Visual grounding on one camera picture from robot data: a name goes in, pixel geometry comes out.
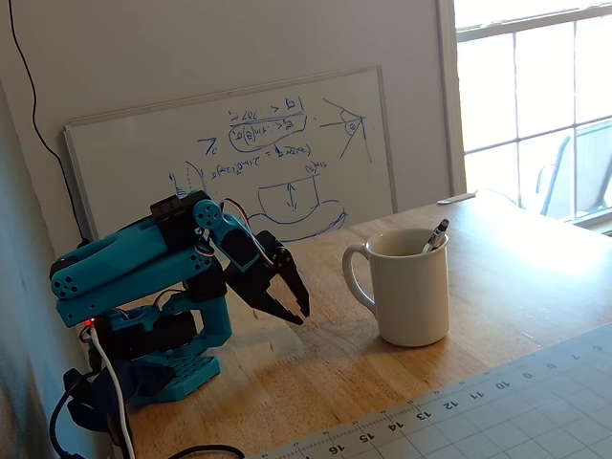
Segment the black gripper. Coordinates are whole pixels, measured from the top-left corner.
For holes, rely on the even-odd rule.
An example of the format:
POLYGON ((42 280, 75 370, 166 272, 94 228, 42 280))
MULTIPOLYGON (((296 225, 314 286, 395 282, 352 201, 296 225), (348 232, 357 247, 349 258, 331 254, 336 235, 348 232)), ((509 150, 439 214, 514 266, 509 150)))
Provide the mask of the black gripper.
POLYGON ((229 263, 224 269, 224 279, 250 307, 270 316, 283 319, 295 325, 302 325, 303 320, 286 309, 268 289, 272 279, 280 274, 305 317, 310 315, 310 297, 303 283, 291 253, 268 230, 256 234, 256 240, 263 246, 264 253, 273 262, 270 266, 258 252, 254 262, 243 272, 235 264, 229 263))

